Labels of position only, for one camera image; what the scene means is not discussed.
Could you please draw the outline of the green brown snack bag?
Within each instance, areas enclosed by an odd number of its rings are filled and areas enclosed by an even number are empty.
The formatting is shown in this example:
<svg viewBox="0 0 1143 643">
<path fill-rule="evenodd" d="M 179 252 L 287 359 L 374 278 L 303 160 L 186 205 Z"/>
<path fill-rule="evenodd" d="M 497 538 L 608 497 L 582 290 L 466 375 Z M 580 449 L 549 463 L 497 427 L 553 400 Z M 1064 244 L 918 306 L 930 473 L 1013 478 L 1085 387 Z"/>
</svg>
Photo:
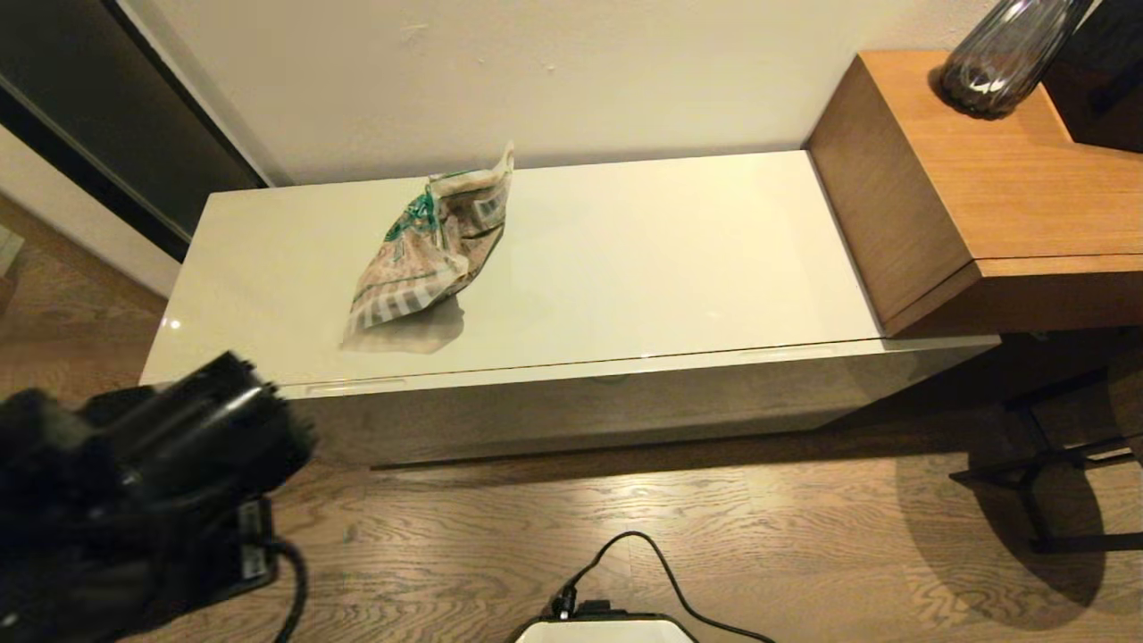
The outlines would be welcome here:
<svg viewBox="0 0 1143 643">
<path fill-rule="evenodd" d="M 471 286 L 504 235 L 513 172 L 509 142 L 489 170 L 429 176 L 355 282 L 346 336 L 423 313 Z"/>
</svg>

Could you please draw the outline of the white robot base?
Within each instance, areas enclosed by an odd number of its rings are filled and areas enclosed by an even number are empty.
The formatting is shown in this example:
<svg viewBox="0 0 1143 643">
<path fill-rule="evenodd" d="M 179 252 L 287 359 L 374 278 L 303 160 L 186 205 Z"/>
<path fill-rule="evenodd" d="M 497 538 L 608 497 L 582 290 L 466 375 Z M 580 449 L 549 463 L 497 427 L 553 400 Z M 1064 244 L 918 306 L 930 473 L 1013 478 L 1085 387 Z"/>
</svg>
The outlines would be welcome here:
<svg viewBox="0 0 1143 643">
<path fill-rule="evenodd" d="M 700 643 L 669 614 L 613 609 L 588 601 L 575 614 L 539 614 L 512 632 L 505 643 Z"/>
</svg>

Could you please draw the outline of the beige glossy cabinet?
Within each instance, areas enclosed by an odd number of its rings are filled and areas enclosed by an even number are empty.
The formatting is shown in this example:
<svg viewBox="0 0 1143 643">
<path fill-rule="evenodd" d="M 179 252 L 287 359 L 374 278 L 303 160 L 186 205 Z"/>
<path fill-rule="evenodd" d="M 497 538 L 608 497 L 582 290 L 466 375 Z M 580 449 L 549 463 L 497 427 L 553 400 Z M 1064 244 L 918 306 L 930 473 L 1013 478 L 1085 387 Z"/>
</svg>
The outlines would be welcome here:
<svg viewBox="0 0 1143 643">
<path fill-rule="evenodd" d="M 804 152 L 518 170 L 440 347 L 344 349 L 355 281 L 421 188 L 213 195 L 139 381 L 225 349 L 294 399 L 889 352 Z"/>
</svg>

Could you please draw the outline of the brown wooden desk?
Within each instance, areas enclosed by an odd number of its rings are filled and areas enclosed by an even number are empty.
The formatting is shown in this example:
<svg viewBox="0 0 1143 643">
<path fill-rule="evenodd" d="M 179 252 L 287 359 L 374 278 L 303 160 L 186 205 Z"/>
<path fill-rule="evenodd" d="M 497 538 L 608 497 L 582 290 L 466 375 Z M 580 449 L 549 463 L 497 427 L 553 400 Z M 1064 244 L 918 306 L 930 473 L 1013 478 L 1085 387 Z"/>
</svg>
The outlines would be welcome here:
<svg viewBox="0 0 1143 643">
<path fill-rule="evenodd" d="M 1143 154 L 1074 142 L 1044 89 L 957 113 L 944 61 L 858 53 L 805 144 L 884 332 L 1143 325 Z"/>
</svg>

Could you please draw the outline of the dark ribbed glass vase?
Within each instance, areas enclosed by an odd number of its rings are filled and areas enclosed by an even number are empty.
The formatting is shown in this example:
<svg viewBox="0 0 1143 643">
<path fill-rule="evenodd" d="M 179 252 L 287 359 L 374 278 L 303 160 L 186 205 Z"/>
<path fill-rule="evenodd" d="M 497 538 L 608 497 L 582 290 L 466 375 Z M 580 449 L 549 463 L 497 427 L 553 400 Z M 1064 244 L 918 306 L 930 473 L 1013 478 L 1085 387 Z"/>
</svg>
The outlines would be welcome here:
<svg viewBox="0 0 1143 643">
<path fill-rule="evenodd" d="M 959 113 L 996 121 L 1045 77 L 1097 0 L 997 0 L 935 70 L 932 88 Z"/>
</svg>

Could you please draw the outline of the dark sliding door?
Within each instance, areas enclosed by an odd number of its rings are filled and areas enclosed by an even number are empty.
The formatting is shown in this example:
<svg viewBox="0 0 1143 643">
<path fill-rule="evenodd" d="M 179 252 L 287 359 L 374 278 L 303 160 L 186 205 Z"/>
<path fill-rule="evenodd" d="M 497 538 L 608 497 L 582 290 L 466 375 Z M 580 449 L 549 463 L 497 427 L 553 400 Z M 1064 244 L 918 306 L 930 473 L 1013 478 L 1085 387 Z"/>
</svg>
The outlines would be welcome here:
<svg viewBox="0 0 1143 643">
<path fill-rule="evenodd" d="M 211 194 L 265 187 L 125 0 L 0 0 L 0 124 L 175 262 Z"/>
</svg>

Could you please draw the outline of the black box on desk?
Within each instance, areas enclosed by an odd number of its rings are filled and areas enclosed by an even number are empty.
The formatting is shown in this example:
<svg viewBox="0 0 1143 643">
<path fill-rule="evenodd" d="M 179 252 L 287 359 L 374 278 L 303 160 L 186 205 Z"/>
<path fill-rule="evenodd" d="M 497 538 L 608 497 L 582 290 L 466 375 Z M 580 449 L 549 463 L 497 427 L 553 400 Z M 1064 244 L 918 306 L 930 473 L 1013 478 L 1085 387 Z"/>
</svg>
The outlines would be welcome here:
<svg viewBox="0 0 1143 643">
<path fill-rule="evenodd" d="M 1074 142 L 1143 154 L 1143 0 L 1100 0 L 1042 86 Z"/>
</svg>

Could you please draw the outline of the black metal stool frame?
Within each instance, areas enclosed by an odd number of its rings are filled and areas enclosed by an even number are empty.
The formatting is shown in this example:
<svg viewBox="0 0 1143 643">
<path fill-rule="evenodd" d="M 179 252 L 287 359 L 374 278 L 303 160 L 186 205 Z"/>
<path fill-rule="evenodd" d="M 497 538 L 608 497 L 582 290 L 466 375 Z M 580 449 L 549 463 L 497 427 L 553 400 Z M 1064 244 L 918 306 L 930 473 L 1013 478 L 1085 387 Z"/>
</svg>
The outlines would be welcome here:
<svg viewBox="0 0 1143 643">
<path fill-rule="evenodd" d="M 1054 445 L 1034 407 L 1073 392 L 1103 384 L 1108 389 L 1118 435 L 1073 447 Z M 1016 416 L 1036 443 L 1030 457 L 951 473 L 964 487 L 988 484 L 1008 489 L 1018 497 L 1032 528 L 1032 552 L 1042 555 L 1143 552 L 1143 530 L 1097 536 L 1055 536 L 1036 493 L 1044 473 L 1063 467 L 1087 473 L 1127 463 L 1143 469 L 1143 365 L 1108 365 L 1012 397 L 1005 410 Z"/>
</svg>

